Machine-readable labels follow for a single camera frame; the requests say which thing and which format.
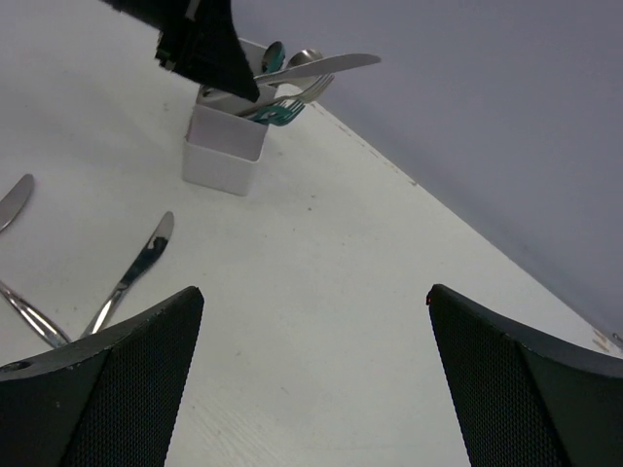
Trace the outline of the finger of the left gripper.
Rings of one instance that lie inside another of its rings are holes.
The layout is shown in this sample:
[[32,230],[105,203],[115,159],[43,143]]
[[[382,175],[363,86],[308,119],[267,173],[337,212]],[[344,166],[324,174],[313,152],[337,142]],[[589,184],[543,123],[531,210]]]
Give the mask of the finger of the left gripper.
[[174,72],[252,102],[259,98],[258,85],[234,26],[230,0],[189,3]]

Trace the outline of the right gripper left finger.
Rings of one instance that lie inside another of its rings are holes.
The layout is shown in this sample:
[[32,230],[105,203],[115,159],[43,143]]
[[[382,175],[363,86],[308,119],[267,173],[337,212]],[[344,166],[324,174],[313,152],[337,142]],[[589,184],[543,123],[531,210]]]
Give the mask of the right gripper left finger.
[[188,287],[1,368],[4,466],[162,466],[202,322]]

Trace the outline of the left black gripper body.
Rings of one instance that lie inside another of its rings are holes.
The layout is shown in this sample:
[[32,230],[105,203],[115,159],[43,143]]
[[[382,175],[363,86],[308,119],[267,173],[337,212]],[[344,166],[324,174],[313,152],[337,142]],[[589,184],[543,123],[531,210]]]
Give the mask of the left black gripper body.
[[104,0],[104,3],[157,29],[160,33],[157,61],[168,71],[181,69],[200,0]]

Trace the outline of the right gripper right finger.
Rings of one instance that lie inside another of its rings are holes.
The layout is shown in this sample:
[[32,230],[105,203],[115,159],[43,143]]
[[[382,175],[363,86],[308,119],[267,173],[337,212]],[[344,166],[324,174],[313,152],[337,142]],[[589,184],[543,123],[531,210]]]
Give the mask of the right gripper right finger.
[[426,304],[471,465],[621,465],[621,360],[442,284]]

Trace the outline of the teal plastic spoon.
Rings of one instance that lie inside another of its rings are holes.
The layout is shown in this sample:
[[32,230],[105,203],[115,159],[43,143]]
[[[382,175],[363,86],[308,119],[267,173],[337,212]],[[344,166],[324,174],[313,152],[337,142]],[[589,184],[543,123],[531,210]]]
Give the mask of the teal plastic spoon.
[[261,68],[263,73],[279,71],[285,59],[285,48],[282,42],[272,42],[264,51]]

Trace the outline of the crossing metal knife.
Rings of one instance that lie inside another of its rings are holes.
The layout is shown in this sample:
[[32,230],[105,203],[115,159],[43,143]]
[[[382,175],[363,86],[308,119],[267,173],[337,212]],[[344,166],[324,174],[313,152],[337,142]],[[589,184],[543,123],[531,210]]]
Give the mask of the crossing metal knife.
[[168,211],[83,331],[80,336],[81,339],[99,332],[108,323],[128,290],[162,257],[169,244],[173,229],[174,215]]

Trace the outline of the metal fork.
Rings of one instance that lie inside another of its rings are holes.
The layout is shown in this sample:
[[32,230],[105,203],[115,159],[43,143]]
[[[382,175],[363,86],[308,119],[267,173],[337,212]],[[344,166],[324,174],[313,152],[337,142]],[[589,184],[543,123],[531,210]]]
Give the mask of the metal fork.
[[335,79],[335,75],[334,74],[322,75],[311,86],[309,86],[305,90],[299,92],[298,94],[282,95],[282,96],[276,97],[276,98],[274,98],[272,100],[269,100],[267,102],[264,102],[264,103],[261,103],[261,104],[256,104],[256,105],[254,105],[254,106],[252,106],[250,108],[247,108],[247,109],[244,109],[244,110],[242,110],[240,112],[237,112],[236,116],[237,117],[247,117],[247,116],[250,116],[250,115],[256,113],[257,111],[259,111],[263,107],[280,104],[282,102],[290,101],[290,100],[301,101],[304,104],[307,104],[307,103],[310,103],[310,102],[314,102],[329,87],[329,85],[333,82],[334,79]]
[[59,348],[70,343],[68,336],[50,318],[4,282],[1,282],[1,296],[31,330],[49,346]]

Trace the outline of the round metal ladle spoon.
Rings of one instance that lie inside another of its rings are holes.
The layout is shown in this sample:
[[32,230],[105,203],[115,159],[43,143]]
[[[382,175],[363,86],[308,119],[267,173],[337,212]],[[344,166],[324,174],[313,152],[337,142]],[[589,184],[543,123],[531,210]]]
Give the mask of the round metal ladle spoon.
[[314,49],[304,49],[296,54],[293,54],[288,60],[286,67],[292,68],[303,64],[318,61],[323,58],[321,52]]

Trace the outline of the teal plastic fork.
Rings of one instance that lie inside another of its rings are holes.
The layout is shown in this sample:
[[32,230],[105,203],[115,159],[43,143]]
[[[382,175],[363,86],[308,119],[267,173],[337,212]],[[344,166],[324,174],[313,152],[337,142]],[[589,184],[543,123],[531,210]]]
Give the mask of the teal plastic fork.
[[256,111],[251,121],[264,126],[287,126],[293,122],[306,108],[300,100],[294,100],[283,105],[273,104],[261,107]]

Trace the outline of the long metal knife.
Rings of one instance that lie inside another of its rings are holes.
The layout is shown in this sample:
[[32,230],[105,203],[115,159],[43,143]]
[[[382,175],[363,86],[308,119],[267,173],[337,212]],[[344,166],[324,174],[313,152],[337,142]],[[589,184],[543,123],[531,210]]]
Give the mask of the long metal knife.
[[286,68],[274,73],[260,75],[255,77],[254,80],[258,86],[281,84],[291,82],[292,80],[307,79],[339,73],[350,69],[377,64],[381,61],[382,59],[374,54],[339,54]]

